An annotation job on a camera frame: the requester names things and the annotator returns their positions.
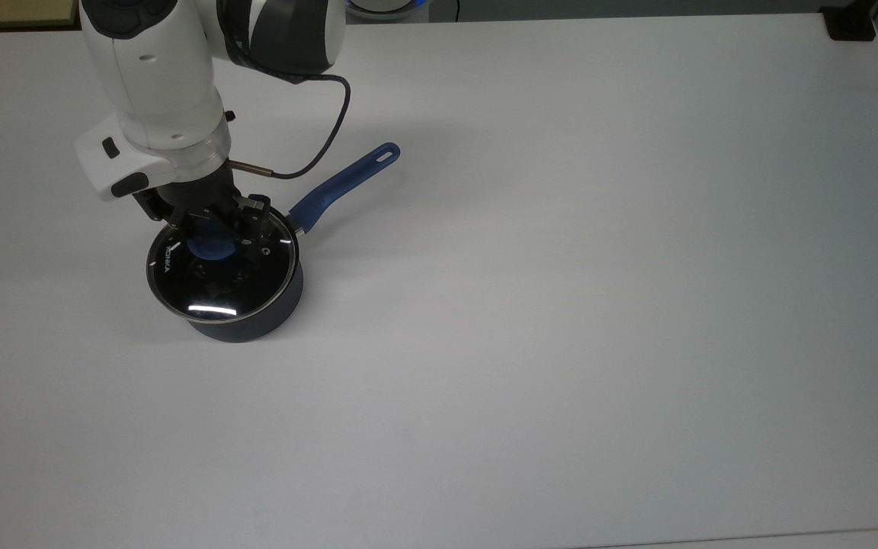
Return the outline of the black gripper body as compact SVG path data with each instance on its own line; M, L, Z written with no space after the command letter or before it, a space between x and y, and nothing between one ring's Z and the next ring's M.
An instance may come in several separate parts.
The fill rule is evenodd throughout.
M172 230L189 230L202 220L217 222L225 230L246 230L263 223L271 212L267 197L242 194L231 169L146 188L133 192L133 199L149 219Z

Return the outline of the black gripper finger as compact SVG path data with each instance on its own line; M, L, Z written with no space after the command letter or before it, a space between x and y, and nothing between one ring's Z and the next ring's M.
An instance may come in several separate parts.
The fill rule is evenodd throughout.
M241 243L244 256L271 254L271 210L269 197L241 197Z
M171 216L158 233L158 249L174 250L186 240L186 216Z

